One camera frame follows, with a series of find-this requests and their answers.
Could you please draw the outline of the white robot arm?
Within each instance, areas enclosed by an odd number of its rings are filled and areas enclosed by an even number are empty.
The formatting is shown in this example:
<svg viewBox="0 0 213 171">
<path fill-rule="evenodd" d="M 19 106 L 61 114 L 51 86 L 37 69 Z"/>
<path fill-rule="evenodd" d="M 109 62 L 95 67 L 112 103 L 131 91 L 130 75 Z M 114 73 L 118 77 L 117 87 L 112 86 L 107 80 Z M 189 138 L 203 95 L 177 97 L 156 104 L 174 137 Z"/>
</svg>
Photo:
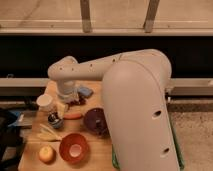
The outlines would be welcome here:
<svg viewBox="0 0 213 171">
<path fill-rule="evenodd" d="M 100 80 L 104 114 L 121 171 L 180 171 L 165 100 L 171 64 L 155 49 L 84 63 L 65 57 L 48 76 L 69 101 L 74 80 Z"/>
</svg>

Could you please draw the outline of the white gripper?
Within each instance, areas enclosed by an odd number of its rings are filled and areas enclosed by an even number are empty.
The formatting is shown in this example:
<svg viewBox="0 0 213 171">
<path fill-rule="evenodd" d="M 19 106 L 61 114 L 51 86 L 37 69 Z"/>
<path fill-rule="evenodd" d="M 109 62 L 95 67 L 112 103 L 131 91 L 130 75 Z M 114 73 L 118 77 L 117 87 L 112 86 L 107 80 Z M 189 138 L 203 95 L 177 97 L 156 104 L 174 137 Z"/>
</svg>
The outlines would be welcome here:
<svg viewBox="0 0 213 171">
<path fill-rule="evenodd" d="M 59 92 L 58 98 L 63 102 L 57 102 L 56 108 L 57 108 L 57 114 L 60 119 L 64 117 L 64 114 L 68 111 L 69 107 L 66 103 L 70 103 L 73 101 L 79 100 L 79 95 L 76 89 L 73 89 L 70 93 L 64 94 Z"/>
</svg>

